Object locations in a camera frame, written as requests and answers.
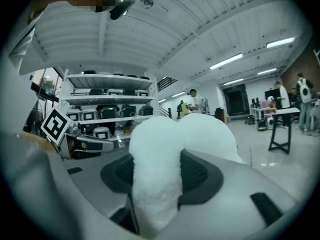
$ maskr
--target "white wall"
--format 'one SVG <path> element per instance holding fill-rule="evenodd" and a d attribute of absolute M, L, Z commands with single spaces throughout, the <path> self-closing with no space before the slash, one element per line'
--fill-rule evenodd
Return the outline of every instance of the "white wall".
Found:
<path fill-rule="evenodd" d="M 194 105 L 193 98 L 190 95 L 187 95 L 187 92 L 191 88 L 196 89 L 197 94 L 202 98 L 208 99 L 209 111 L 211 115 L 215 113 L 216 108 L 225 108 L 225 99 L 221 88 L 216 82 L 209 81 L 205 84 L 202 84 L 201 86 L 191 86 L 186 90 L 185 94 L 182 94 L 175 98 L 170 98 L 170 100 L 164 101 L 159 104 L 165 110 L 171 108 L 172 119 L 176 119 L 178 116 L 177 106 L 179 105 L 180 101 L 184 101 L 187 104 Z"/>
<path fill-rule="evenodd" d="M 266 100 L 265 92 L 270 89 L 275 88 L 275 83 L 280 81 L 280 77 L 272 76 L 268 78 L 264 78 L 261 80 L 256 80 L 252 82 L 245 83 L 246 95 L 248 97 L 249 105 L 251 104 L 251 99 L 259 98 L 259 101 Z"/>

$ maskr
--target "brown wall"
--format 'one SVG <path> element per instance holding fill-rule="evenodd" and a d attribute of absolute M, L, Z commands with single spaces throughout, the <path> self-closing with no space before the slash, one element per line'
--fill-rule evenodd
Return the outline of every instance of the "brown wall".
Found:
<path fill-rule="evenodd" d="M 320 50 L 319 39 L 315 36 L 311 38 L 310 42 L 296 61 L 281 75 L 283 86 L 288 93 L 291 92 L 292 88 L 296 87 L 297 74 L 299 72 L 303 73 L 303 76 L 313 83 L 313 94 L 320 92 L 320 65 L 317 61 L 314 49 L 316 51 Z"/>

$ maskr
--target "railing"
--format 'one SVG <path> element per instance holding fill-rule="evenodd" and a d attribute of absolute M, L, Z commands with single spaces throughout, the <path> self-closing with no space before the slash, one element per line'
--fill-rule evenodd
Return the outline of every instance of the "railing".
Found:
<path fill-rule="evenodd" d="M 171 118 L 172 119 L 172 114 L 171 114 L 171 108 L 168 108 L 168 111 L 166 111 L 162 106 L 159 105 L 159 111 L 161 116 Z"/>
<path fill-rule="evenodd" d="M 163 90 L 164 88 L 167 88 L 168 86 L 172 85 L 173 83 L 177 82 L 178 80 L 172 79 L 170 77 L 166 77 L 162 79 L 160 82 L 158 82 L 156 85 L 158 87 L 158 92 Z"/>

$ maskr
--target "glossy floor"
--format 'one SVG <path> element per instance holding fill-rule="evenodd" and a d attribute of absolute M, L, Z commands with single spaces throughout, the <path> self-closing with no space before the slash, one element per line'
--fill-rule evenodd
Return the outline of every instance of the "glossy floor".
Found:
<path fill-rule="evenodd" d="M 320 136 L 308 136 L 292 124 L 291 150 L 268 151 L 272 131 L 257 131 L 257 125 L 247 125 L 244 120 L 227 124 L 233 132 L 238 154 L 252 168 L 262 172 L 297 201 L 308 197 L 320 171 Z M 277 128 L 275 141 L 287 142 L 288 130 Z"/>

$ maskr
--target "white corrugated ceiling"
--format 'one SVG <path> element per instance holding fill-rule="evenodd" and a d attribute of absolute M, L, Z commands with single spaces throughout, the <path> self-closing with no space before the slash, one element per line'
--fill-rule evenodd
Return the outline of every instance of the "white corrugated ceiling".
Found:
<path fill-rule="evenodd" d="M 66 2 L 51 4 L 36 25 L 21 73 L 65 66 L 83 70 L 164 76 L 200 83 L 250 78 L 285 69 L 303 50 L 312 27 L 291 0 L 140 0 L 116 21 L 108 12 L 86 12 Z M 268 42 L 296 41 L 267 49 Z M 210 66 L 242 53 L 220 68 Z"/>

